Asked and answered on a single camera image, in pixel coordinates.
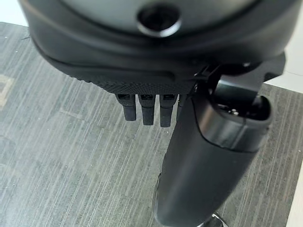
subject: black grip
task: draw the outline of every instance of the black grip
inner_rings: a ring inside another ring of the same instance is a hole
[[[203,223],[226,200],[255,154],[222,148],[206,140],[199,128],[193,100],[188,99],[155,190],[157,221],[173,227]]]

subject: black plastic mount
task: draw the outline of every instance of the black plastic mount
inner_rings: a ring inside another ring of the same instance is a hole
[[[197,81],[207,83],[213,89],[213,97],[221,108],[230,108],[230,111],[249,109],[257,102],[256,96],[264,81],[277,77],[283,73],[285,54],[281,54],[269,61],[258,64],[244,65],[208,65],[197,75]],[[116,94],[118,102],[123,106],[125,120],[136,120],[136,95]],[[178,98],[177,118],[190,94],[159,95],[160,99],[160,125],[170,127],[173,106]],[[153,125],[156,95],[138,95],[142,106],[143,124]]]

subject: black handle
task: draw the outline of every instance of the black handle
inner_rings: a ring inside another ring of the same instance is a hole
[[[208,131],[207,125],[218,122],[214,120],[217,116],[211,116],[212,111],[223,118],[219,136],[213,127]],[[206,125],[201,122],[202,117],[207,118]],[[154,212],[158,222],[171,227],[196,227],[209,218],[250,165],[259,148],[256,143],[261,144],[270,119],[271,114],[266,120],[250,119],[247,124],[243,117],[220,113],[207,99],[198,102],[189,98],[172,135],[155,190]],[[239,136],[230,134],[239,125],[242,127],[234,132]],[[247,140],[249,134],[254,142],[243,142],[241,139]]]

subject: black prong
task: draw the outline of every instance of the black prong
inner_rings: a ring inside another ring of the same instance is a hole
[[[136,114],[136,96],[116,94],[118,102],[123,106],[124,117],[126,121],[135,121],[137,118]]]

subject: gray carpet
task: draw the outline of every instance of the gray carpet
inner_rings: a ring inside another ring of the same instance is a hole
[[[0,226],[159,226],[152,193],[173,131],[159,127],[159,106],[154,126],[140,111],[125,122],[113,94],[45,62],[27,28],[0,31]],[[262,94],[276,116],[219,210],[231,227],[284,227],[303,159],[303,94],[269,85]]]

